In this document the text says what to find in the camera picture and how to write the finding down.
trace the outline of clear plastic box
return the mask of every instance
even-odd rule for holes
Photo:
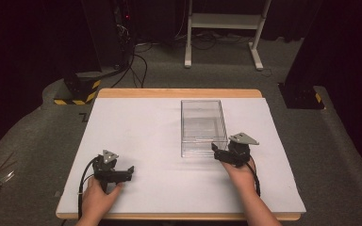
[[[227,133],[220,100],[181,101],[181,156],[213,156],[211,143],[225,150]]]

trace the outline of black cable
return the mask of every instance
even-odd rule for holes
[[[125,70],[125,72],[123,73],[122,77],[115,83],[113,84],[113,86],[111,86],[111,88],[114,88],[117,84],[119,84],[123,78],[125,77],[125,75],[128,73],[128,71],[130,70],[131,68],[131,65],[132,63],[134,62],[134,51],[133,51],[133,55],[132,55],[132,58],[131,58],[131,62],[129,63],[128,67],[127,67],[127,70]]]
[[[131,70],[131,72],[132,72],[132,80],[133,80],[133,82],[134,82],[135,88],[138,87],[138,86],[137,86],[137,83],[136,83],[136,81],[135,81],[135,78],[137,78],[137,80],[140,82],[140,85],[142,86],[142,82],[140,81],[140,78],[137,76],[137,74],[134,72],[134,70],[133,70],[132,68],[131,68],[130,70]]]
[[[146,63],[146,60],[142,56],[140,56],[140,55],[134,55],[134,56],[139,57],[145,63],[145,73],[143,74],[142,82],[140,83],[140,87],[143,88],[143,84],[145,83],[146,73],[148,71],[148,64]]]
[[[88,168],[90,167],[90,165],[93,163],[93,161],[95,161],[96,157],[93,158],[90,163],[85,167],[84,169],[84,173],[82,174],[82,177],[81,177],[81,182],[80,182],[80,187],[78,189],[78,219],[81,219],[82,217],[82,193],[84,191],[84,177],[85,177],[85,174],[87,173],[87,170]]]
[[[62,220],[60,226],[63,226],[66,223],[66,221],[67,219]]]
[[[255,179],[255,186],[256,186],[256,193],[258,196],[260,196],[260,182],[258,181],[258,177],[257,177],[257,169],[253,170],[252,167],[249,165],[249,163],[246,163],[246,166],[248,166],[249,170],[251,170],[252,174],[254,175],[254,179]]]

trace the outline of metal stand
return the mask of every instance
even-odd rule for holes
[[[237,15],[237,14],[210,14],[210,13],[192,13],[192,0],[189,0],[188,34],[187,46],[185,51],[185,67],[192,66],[192,48],[190,38],[193,27],[205,28],[225,28],[225,29],[249,29],[256,30],[254,42],[249,42],[249,50],[255,62],[258,71],[263,70],[260,56],[257,52],[258,41],[266,22],[267,12],[269,11],[272,0],[266,0],[263,11],[260,15]]]

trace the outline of wire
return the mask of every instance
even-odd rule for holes
[[[252,167],[249,165],[249,163],[246,163],[246,166],[248,166],[249,170],[252,172],[252,174],[254,175],[254,179],[255,179],[255,187],[256,187],[256,193],[258,196],[260,196],[260,182],[258,180],[258,177],[257,177],[257,169],[255,169],[255,171],[252,169]]]
[[[140,78],[137,76],[137,74],[134,72],[134,70],[131,68],[131,72],[132,72],[132,80],[134,81],[134,86],[135,88],[137,88],[137,83],[135,81],[135,78],[137,78],[137,80],[140,82],[140,85],[142,86],[142,82],[140,81]]]
[[[184,0],[184,15],[182,16],[182,23],[181,23],[180,29],[178,30],[178,33],[174,37],[175,39],[181,33],[182,27],[184,26],[185,14],[187,14],[186,12],[187,12],[187,0]]]
[[[111,86],[111,88],[114,88],[117,84],[119,84],[123,78],[125,77],[125,75],[128,73],[128,71],[131,69],[131,65],[132,63],[134,62],[134,51],[133,51],[133,55],[132,55],[132,58],[131,58],[131,62],[128,64],[128,67],[127,67],[127,70],[125,70],[125,72],[123,73],[122,77],[115,83],[113,84],[113,86]]]
[[[91,174],[90,176],[88,176],[88,177],[84,180],[83,184],[85,184],[85,182],[86,182],[88,179],[90,179],[91,176],[93,176],[93,174]]]
[[[136,55],[136,54],[134,54],[134,53],[135,53],[135,48],[134,48],[134,51],[133,51],[133,55],[132,55],[132,58],[131,58],[131,62],[129,63],[127,70],[123,73],[122,77],[121,77],[115,84],[113,84],[113,85],[111,86],[112,88],[114,88],[117,84],[119,84],[119,83],[123,80],[123,78],[125,77],[125,75],[128,73],[129,70],[131,70],[131,72],[133,73],[134,85],[135,85],[135,87],[137,87],[137,83],[136,83],[136,81],[135,81],[135,78],[137,77],[137,79],[138,79],[139,81],[140,81],[140,79],[138,78],[138,76],[137,76],[137,74],[134,72],[134,70],[132,69],[132,65],[133,65],[133,63],[134,63],[134,58],[135,58],[135,57],[138,57],[138,58],[142,59],[142,60],[143,60],[143,63],[145,64],[145,72],[144,72],[144,74],[143,74],[142,81],[140,81],[140,87],[143,88],[144,83],[145,83],[146,73],[147,73],[147,71],[148,71],[148,64],[146,63],[146,60],[145,60],[142,56]]]
[[[140,87],[143,88],[143,85],[145,83],[145,78],[146,78],[146,73],[148,71],[148,64],[146,63],[146,60],[142,57],[142,56],[139,56],[139,55],[134,55],[135,57],[139,57],[140,59],[143,60],[143,62],[145,63],[145,73],[143,74],[143,77],[142,77],[142,82],[140,83]]]
[[[82,217],[82,193],[84,191],[84,177],[85,174],[87,173],[88,168],[90,167],[90,165],[93,163],[93,161],[95,161],[96,157],[93,158],[90,163],[85,167],[84,169],[84,173],[82,174],[81,177],[81,182],[80,182],[80,187],[78,188],[78,219],[81,219]]]

